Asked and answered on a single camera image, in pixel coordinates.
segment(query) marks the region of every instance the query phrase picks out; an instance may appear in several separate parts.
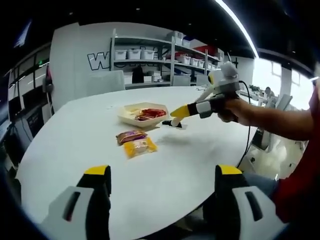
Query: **white tray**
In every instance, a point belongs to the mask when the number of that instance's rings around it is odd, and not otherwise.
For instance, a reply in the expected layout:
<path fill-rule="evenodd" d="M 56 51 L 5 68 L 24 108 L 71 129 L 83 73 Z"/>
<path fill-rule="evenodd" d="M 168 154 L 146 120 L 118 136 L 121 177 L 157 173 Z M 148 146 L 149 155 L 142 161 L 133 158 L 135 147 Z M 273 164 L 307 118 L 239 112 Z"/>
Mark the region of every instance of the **white tray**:
<path fill-rule="evenodd" d="M 142 110 L 142 109 L 161 109 L 166 112 L 166 115 L 156 117 L 154 119 L 149 119 L 145 121 L 138 121 L 135 120 L 135 116 Z M 132 105 L 126 105 L 119 109 L 118 118 L 121 122 L 130 124 L 133 126 L 137 126 L 139 128 L 146 128 L 149 126 L 155 126 L 158 123 L 167 120 L 169 117 L 168 109 L 165 105 L 162 104 L 155 104 L 151 102 L 141 102 Z"/>

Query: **white chair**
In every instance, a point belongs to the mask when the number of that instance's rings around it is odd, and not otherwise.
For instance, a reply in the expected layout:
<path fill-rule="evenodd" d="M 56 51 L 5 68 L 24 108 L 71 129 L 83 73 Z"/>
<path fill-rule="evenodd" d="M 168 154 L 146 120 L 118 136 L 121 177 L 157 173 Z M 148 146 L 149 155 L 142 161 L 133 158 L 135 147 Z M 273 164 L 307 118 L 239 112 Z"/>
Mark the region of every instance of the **white chair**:
<path fill-rule="evenodd" d="M 191 77 L 187 75 L 175 75 L 173 76 L 172 86 L 190 86 Z"/>
<path fill-rule="evenodd" d="M 124 71 L 94 72 L 86 86 L 86 96 L 125 90 Z"/>
<path fill-rule="evenodd" d="M 196 85 L 197 86 L 208 86 L 209 84 L 210 84 L 210 82 L 208 80 L 208 76 L 207 75 L 198 74 L 196 76 Z"/>

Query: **white box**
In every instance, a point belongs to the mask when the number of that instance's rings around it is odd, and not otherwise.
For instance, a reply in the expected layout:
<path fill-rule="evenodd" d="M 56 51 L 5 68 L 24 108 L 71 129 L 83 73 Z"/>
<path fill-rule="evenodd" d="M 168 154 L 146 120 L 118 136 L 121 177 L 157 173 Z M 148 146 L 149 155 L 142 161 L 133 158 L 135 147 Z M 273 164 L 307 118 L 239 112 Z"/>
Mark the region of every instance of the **white box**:
<path fill-rule="evenodd" d="M 144 76 L 143 81 L 145 83 L 151 83 L 152 82 L 152 76 Z"/>
<path fill-rule="evenodd" d="M 162 77 L 160 75 L 151 76 L 152 82 L 157 83 L 160 82 Z"/>
<path fill-rule="evenodd" d="M 141 59 L 141 49 L 128 50 L 128 59 Z"/>
<path fill-rule="evenodd" d="M 196 58 L 192 57 L 191 60 L 190 60 L 190 65 L 198 67 L 198 62 L 199 62 L 199 59 L 196 59 Z"/>
<path fill-rule="evenodd" d="M 127 50 L 115 50 L 114 59 L 115 60 L 125 60 L 127 57 Z"/>
<path fill-rule="evenodd" d="M 154 70 L 154 71 L 147 71 L 146 72 L 147 76 L 161 76 L 161 72 L 158 70 Z"/>
<path fill-rule="evenodd" d="M 155 51 L 143 49 L 141 52 L 141 59 L 153 60 L 155 57 Z"/>
<path fill-rule="evenodd" d="M 189 57 L 189 56 L 179 56 L 177 59 L 178 59 L 179 62 L 181 62 L 183 64 L 190 65 L 191 57 Z"/>
<path fill-rule="evenodd" d="M 182 45 L 183 44 L 183 41 L 182 39 L 184 38 L 184 34 L 181 33 L 181 32 L 178 32 L 178 31 L 172 31 L 172 32 L 169 32 L 165 39 L 167 41 L 172 41 L 172 37 L 174 37 L 174 41 L 175 41 L 175 44 L 177 45 Z"/>
<path fill-rule="evenodd" d="M 204 65 L 205 65 L 205 61 L 202 61 L 202 60 L 198 61 L 198 67 L 199 68 L 204 68 Z"/>
<path fill-rule="evenodd" d="M 212 63 L 208 62 L 206 69 L 211 71 L 211 69 L 212 69 Z"/>
<path fill-rule="evenodd" d="M 166 115 L 145 120 L 145 121 L 135 120 L 136 115 L 139 114 L 139 112 L 142 109 L 161 109 L 165 111 Z M 121 107 L 118 112 L 118 118 L 121 122 L 130 124 L 133 126 L 137 126 L 139 128 L 155 126 L 158 123 L 161 123 L 162 121 L 167 120 L 168 117 L 169 117 L 169 112 L 165 105 L 155 104 L 151 102 L 141 102 L 137 104 L 126 105 L 124 107 Z"/>
<path fill-rule="evenodd" d="M 124 84 L 132 84 L 132 72 L 124 73 Z"/>
<path fill-rule="evenodd" d="M 182 46 L 187 47 L 187 48 L 190 48 L 190 41 L 183 39 L 183 40 L 182 40 Z"/>

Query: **white table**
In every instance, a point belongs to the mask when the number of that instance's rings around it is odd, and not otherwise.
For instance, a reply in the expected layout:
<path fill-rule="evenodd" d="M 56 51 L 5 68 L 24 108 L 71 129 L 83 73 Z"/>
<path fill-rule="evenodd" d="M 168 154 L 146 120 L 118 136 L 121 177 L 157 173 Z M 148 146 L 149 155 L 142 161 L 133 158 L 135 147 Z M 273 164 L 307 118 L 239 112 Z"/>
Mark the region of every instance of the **white table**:
<path fill-rule="evenodd" d="M 40 223 L 49 204 L 66 187 L 76 186 L 85 170 L 108 164 L 112 240 L 152 234 L 189 214 L 214 192 L 216 164 L 239 163 L 248 127 L 224 123 L 216 114 L 206 119 L 192 116 L 183 120 L 186 130 L 161 127 L 149 131 L 158 151 L 129 160 L 115 136 L 133 127 L 119 122 L 117 111 L 140 102 L 164 104 L 173 111 L 201 93 L 192 86 L 156 87 L 67 103 L 44 125 L 23 156 L 16 175 L 22 185 L 22 206 Z"/>

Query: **snack bag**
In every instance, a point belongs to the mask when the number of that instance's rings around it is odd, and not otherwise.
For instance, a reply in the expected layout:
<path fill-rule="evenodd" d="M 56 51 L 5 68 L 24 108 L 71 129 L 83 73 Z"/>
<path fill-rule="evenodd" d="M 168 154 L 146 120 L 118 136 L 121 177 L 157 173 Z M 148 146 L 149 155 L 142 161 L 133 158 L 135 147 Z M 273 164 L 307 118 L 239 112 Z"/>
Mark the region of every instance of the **snack bag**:
<path fill-rule="evenodd" d="M 147 134 L 141 130 L 131 130 L 125 131 L 120 133 L 119 135 L 115 136 L 116 140 L 119 145 L 122 145 L 126 142 L 137 140 L 137 139 L 144 139 Z"/>
<path fill-rule="evenodd" d="M 157 146 L 149 137 L 128 141 L 123 144 L 126 155 L 131 159 L 141 154 L 153 153 L 157 151 Z"/>

